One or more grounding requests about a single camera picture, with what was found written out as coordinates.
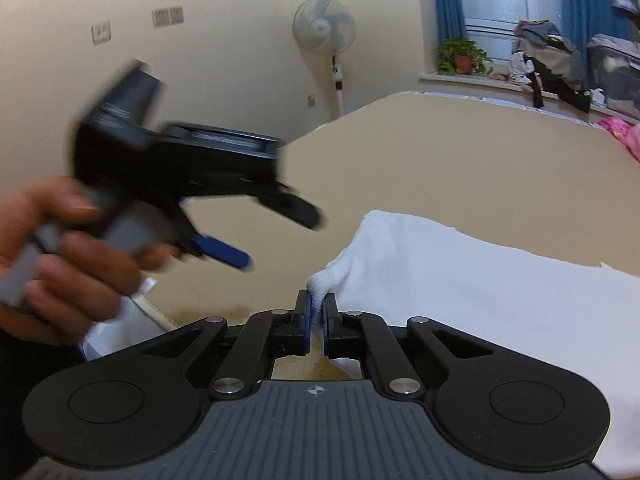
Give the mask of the person's left hand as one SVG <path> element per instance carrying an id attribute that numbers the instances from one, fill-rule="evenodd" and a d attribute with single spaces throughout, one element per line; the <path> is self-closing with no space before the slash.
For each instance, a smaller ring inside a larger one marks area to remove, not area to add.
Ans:
<path id="1" fill-rule="evenodd" d="M 99 215 L 79 183 L 66 177 L 36 182 L 2 200 L 1 271 L 9 270 L 40 224 L 57 218 L 73 226 Z M 140 288 L 145 271 L 158 271 L 179 256 L 167 244 L 132 256 L 86 233 L 67 232 L 57 254 L 38 258 L 36 277 L 24 288 L 32 310 L 2 306 L 1 330 L 42 344 L 76 344 L 94 324 L 116 318 L 122 297 Z"/>

